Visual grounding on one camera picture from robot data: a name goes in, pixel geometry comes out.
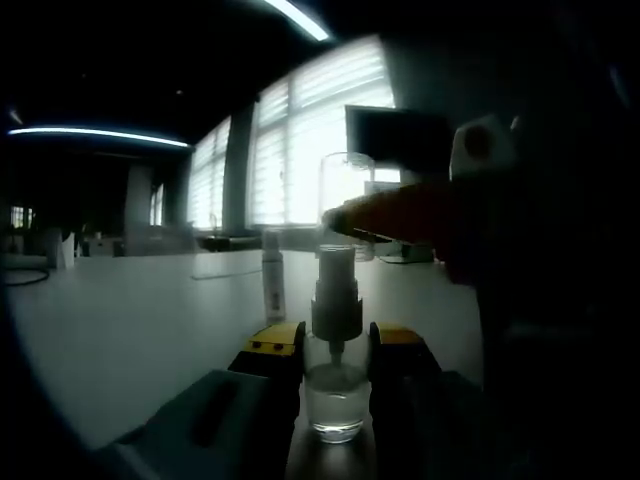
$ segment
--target fluorescent light strip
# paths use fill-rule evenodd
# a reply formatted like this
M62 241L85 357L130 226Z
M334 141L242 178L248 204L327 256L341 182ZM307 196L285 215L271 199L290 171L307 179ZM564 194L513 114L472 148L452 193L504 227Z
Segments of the fluorescent light strip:
M291 20L300 25L303 29L305 29L313 38L318 40L319 42L326 40L329 38L327 32L325 32L320 26L307 17L304 13L298 10L297 7L294 7L286 0L264 0L269 5L274 8L277 8L282 13L284 13Z
M107 137L131 138L133 140L142 140L145 142L164 143L176 147L188 148L189 144L176 142L175 140L166 140L158 137L147 137L146 135L135 135L133 133L108 132L106 130L90 130L88 128L66 128L66 127L37 127L37 128L18 128L10 130L9 135L18 135L22 133L75 133L80 135L103 135Z

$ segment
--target office desk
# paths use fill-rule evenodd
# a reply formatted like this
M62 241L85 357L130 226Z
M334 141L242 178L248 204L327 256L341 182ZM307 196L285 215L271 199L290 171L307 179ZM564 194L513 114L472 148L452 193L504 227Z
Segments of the office desk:
M264 326L261 252L80 258L46 282L9 290L20 339L51 399L90 448L146 421ZM318 261L284 252L289 321L310 321ZM482 379L473 289L433 264L356 264L364 321L416 330L445 370Z

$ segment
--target clear plastic bottle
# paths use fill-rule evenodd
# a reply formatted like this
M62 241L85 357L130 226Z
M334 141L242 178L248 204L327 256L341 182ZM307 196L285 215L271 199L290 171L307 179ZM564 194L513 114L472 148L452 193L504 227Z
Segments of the clear plastic bottle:
M320 250L320 278L304 345L309 423L323 442L344 443L362 427L369 402L369 337L351 246Z

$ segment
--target ceiling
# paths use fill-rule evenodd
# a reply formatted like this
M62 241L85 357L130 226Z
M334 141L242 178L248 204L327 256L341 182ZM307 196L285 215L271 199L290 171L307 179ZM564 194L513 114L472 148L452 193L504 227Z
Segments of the ceiling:
M514 13L487 2L462 8L294 0L330 32L331 41L316 42L262 0L15 3L3 12L10 21L2 30L0 127L19 127L15 111L24 126L130 131L192 144L274 80L342 41L446 28L445 17L458 28L491 14L505 23Z

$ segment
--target window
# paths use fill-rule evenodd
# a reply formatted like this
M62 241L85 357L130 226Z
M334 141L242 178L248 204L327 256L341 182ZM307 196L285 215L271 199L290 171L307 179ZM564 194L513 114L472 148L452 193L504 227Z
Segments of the window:
M196 146L191 157L187 221L198 229L222 228L224 167L231 119L227 118Z
M13 228L24 227L24 208L11 207L11 226Z
M162 225L162 206L164 205L164 185L151 195L151 209L149 213L149 223L151 225Z
M330 52L262 93L249 169L251 225L317 221L319 201L326 203L320 162L347 150L345 105L395 106L376 37Z

